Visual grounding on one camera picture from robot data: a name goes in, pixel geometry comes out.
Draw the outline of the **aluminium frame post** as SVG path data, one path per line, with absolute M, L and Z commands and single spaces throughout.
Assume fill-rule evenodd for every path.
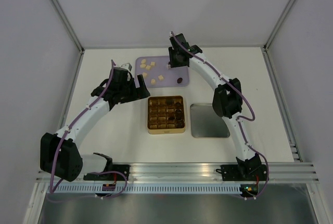
M 78 49 L 79 53 L 82 54 L 84 52 L 84 47 L 82 46 L 79 38 L 77 37 L 70 21 L 68 20 L 68 17 L 65 14 L 65 11 L 63 10 L 59 0 L 49 0 L 52 4 L 57 16 L 59 17 L 61 23 L 65 27 L 65 30 L 67 31 L 70 39 Z
M 274 39 L 276 38 L 277 34 L 279 33 L 281 27 L 283 26 L 284 22 L 286 21 L 289 13 L 292 11 L 295 3 L 297 0 L 288 0 L 287 4 L 283 8 L 278 20 L 276 21 L 270 35 L 268 36 L 266 42 L 262 46 L 263 51 L 267 51 L 269 47 L 272 45 Z

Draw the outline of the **right aluminium frame post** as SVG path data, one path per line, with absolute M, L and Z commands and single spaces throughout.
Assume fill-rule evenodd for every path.
M 268 36 L 266 42 L 262 46 L 263 51 L 267 51 L 269 47 L 272 45 L 274 39 L 276 38 L 277 34 L 279 33 L 281 27 L 283 26 L 284 22 L 286 21 L 289 13 L 292 11 L 295 3 L 297 0 L 288 0 L 287 4 L 283 8 L 278 20 L 276 21 L 270 35 Z

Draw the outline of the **gold chocolate box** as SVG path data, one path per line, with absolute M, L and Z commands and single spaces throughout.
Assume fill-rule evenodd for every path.
M 167 105 L 167 100 L 173 100 L 172 105 Z M 159 96 L 149 97 L 147 102 L 147 129 L 151 135 L 181 134 L 185 132 L 185 104 L 182 96 Z M 175 112 L 175 108 L 182 109 L 182 112 Z M 177 119 L 176 115 L 181 114 L 182 119 Z M 176 125 L 176 121 L 182 121 L 182 125 Z

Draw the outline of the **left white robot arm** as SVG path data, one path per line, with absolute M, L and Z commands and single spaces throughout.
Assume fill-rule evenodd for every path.
M 40 169 L 68 182 L 74 181 L 87 161 L 81 157 L 79 146 L 87 134 L 114 106 L 148 98 L 144 78 L 131 74 L 132 66 L 113 66 L 107 79 L 91 93 L 85 108 L 68 125 L 54 134 L 45 133 L 40 143 Z

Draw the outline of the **purple plastic tray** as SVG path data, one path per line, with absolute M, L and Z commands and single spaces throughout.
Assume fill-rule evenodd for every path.
M 141 60 L 146 59 L 145 65 L 150 65 L 153 61 L 156 63 L 154 67 L 148 71 L 146 68 L 140 68 Z M 135 61 L 135 76 L 142 75 L 143 72 L 147 73 L 147 77 L 144 78 L 147 88 L 163 88 L 163 87 L 185 87 L 189 84 L 189 72 L 188 67 L 170 68 L 168 69 L 169 56 L 150 56 L 139 57 Z M 160 81 L 158 76 L 162 75 L 164 80 Z M 181 83 L 177 83 L 178 78 L 182 78 Z M 156 83 L 151 84 L 151 80 L 155 79 Z

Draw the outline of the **left aluminium frame post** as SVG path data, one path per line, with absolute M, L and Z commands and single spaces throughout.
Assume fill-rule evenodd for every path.
M 67 31 L 70 39 L 78 49 L 79 53 L 82 54 L 84 52 L 84 47 L 82 46 L 79 38 L 77 37 L 70 21 L 68 20 L 68 17 L 65 14 L 65 11 L 63 10 L 59 0 L 49 0 L 52 4 L 57 16 L 59 17 L 61 23 L 65 27 L 65 30 Z

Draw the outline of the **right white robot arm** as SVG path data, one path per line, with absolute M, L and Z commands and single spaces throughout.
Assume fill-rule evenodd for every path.
M 219 71 L 197 45 L 190 45 L 183 34 L 170 33 L 169 66 L 189 67 L 196 71 L 214 91 L 212 107 L 226 124 L 236 151 L 236 174 L 243 180 L 256 179 L 262 162 L 251 147 L 244 120 L 254 121 L 255 114 L 248 100 L 241 93 L 241 83 Z

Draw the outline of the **aluminium mounting rail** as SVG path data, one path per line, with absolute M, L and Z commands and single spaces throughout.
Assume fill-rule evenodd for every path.
M 229 183 L 243 182 L 228 172 L 221 171 L 234 163 L 130 163 L 129 180 L 131 183 Z M 312 163 L 282 162 L 268 164 L 270 183 L 318 183 L 319 178 Z

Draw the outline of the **silver tin lid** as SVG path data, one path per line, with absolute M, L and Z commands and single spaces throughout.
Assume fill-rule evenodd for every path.
M 191 134 L 194 138 L 228 138 L 229 130 L 212 104 L 194 103 L 190 106 Z

